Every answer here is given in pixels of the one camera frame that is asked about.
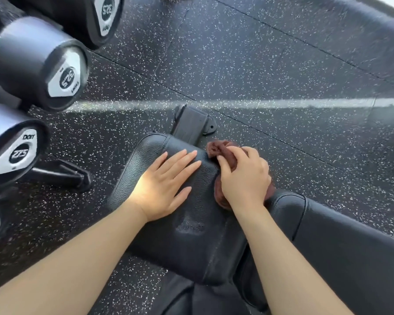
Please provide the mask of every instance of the dumbbell rack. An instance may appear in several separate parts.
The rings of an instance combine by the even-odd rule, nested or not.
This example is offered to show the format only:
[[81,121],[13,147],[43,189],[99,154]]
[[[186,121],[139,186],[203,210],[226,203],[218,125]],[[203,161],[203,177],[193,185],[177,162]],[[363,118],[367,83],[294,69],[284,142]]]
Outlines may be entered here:
[[28,112],[33,105],[63,111],[78,99],[89,76],[89,49],[107,43],[124,0],[9,0],[25,11],[8,26],[0,21],[0,234],[19,180],[76,192],[93,177],[70,162],[37,162],[46,151],[48,126]]

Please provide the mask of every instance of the logo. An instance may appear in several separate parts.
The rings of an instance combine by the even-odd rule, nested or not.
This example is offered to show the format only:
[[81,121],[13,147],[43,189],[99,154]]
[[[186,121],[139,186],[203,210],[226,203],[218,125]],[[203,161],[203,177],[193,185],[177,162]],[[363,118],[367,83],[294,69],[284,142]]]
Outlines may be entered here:
[[114,0],[104,0],[104,4],[102,5],[102,19],[104,21],[109,20],[111,14],[113,13],[114,8]]
[[74,68],[68,67],[64,70],[64,72],[60,76],[60,87],[62,89],[68,88],[74,79]]
[[9,162],[10,163],[18,163],[21,161],[23,158],[26,157],[26,155],[29,152],[29,145],[27,143],[23,143],[15,148],[15,150],[12,151],[11,156],[9,157]]
[[35,134],[34,135],[24,135],[22,140],[33,139],[34,137],[35,137]]

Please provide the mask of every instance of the textured leather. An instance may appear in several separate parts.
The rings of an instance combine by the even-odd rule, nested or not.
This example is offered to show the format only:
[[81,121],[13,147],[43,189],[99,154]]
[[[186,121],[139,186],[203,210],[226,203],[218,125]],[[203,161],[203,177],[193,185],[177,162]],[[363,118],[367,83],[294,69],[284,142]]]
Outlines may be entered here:
[[[297,205],[303,212],[299,224]],[[354,314],[394,315],[394,238],[300,195],[283,196],[271,211],[286,236]],[[250,252],[235,281],[247,302],[267,308]]]
[[115,210],[132,192],[142,173],[164,151],[197,150],[202,165],[184,184],[193,189],[173,214],[147,223],[129,251],[185,278],[204,285],[231,281],[247,245],[235,216],[213,196],[218,164],[204,150],[171,135],[152,133],[132,152],[107,206]]

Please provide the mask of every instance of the speckled rubber flooring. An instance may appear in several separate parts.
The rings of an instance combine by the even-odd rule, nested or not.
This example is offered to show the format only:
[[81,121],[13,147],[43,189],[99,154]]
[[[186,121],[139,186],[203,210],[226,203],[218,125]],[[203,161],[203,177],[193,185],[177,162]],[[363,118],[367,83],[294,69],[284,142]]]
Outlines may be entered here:
[[[214,116],[215,137],[257,147],[278,187],[394,237],[394,20],[327,2],[126,0],[81,100],[32,111],[53,128],[47,157],[90,170],[95,189],[19,184],[0,285],[108,213],[134,146],[168,132],[179,102]],[[3,0],[0,10],[17,16]],[[165,273],[125,255],[91,314],[145,314]]]

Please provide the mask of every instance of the right hand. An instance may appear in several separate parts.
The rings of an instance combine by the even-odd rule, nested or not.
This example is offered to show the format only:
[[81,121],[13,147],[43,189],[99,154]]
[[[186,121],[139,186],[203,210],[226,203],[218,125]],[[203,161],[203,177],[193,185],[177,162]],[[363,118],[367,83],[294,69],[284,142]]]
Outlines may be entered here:
[[231,172],[228,162],[223,156],[217,159],[221,166],[222,191],[229,201],[232,210],[245,210],[246,208],[264,204],[264,197],[271,183],[268,174],[267,161],[260,158],[258,151],[251,147],[227,147],[238,160],[236,169]]

